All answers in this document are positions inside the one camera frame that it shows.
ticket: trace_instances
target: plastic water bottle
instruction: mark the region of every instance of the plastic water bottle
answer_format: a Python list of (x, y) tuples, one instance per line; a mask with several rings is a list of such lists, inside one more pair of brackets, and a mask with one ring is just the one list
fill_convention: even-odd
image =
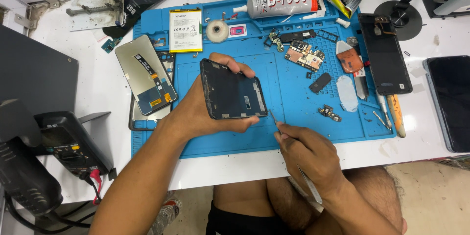
[(181, 202), (179, 200), (175, 199), (166, 202), (165, 205), (160, 208), (160, 212), (147, 235), (161, 235), (163, 230), (179, 215), (180, 209)]

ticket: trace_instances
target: metal spudger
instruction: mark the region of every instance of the metal spudger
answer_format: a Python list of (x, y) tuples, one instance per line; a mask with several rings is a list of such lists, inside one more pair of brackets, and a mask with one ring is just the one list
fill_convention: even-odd
[[(274, 124), (277, 124), (277, 119), (276, 117), (273, 115), (273, 112), (271, 112), (271, 110), (269, 110), (269, 113), (271, 113), (271, 116), (273, 116), (273, 119), (274, 119)], [(297, 165), (297, 168), (298, 170), (300, 171), (300, 173), (302, 174), (302, 176), (304, 177), (305, 179), (305, 183), (307, 183), (307, 186), (308, 188), (310, 189), (310, 192), (312, 192), (312, 195), (314, 196), (315, 198), (315, 201), (319, 204), (323, 203), (323, 200), (321, 199), (321, 196), (320, 194), (318, 193), (318, 190), (317, 188), (315, 187), (314, 183), (312, 182), (312, 180), (310, 180), (310, 178), (308, 178), (308, 176), (302, 171), (302, 169), (300, 169), (300, 166)]]

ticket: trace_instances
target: floor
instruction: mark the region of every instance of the floor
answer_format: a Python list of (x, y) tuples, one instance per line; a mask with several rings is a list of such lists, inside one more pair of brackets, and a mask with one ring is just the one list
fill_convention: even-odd
[[(463, 235), (470, 219), (470, 171), (416, 162), (388, 166), (399, 182), (407, 235)], [(176, 192), (181, 214), (164, 235), (204, 234), (212, 200), (212, 187)]]

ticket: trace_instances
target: suction cup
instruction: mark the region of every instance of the suction cup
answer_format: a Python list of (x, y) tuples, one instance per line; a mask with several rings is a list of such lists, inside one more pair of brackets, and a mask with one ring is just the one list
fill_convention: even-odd
[(398, 40), (410, 40), (416, 37), (423, 27), (423, 19), (413, 6), (406, 10), (393, 10), (398, 0), (391, 0), (380, 4), (374, 13), (385, 14), (391, 17), (391, 22), (397, 31)]

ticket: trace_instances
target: metal bracket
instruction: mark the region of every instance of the metal bracket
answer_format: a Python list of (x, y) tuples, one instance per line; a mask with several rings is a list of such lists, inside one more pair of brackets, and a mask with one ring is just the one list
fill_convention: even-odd
[(49, 3), (49, 8), (50, 9), (56, 9), (60, 7), (60, 2), (58, 0), (45, 0)]
[(37, 25), (37, 21), (29, 20), (16, 13), (15, 13), (15, 22), (28, 29), (35, 29)]

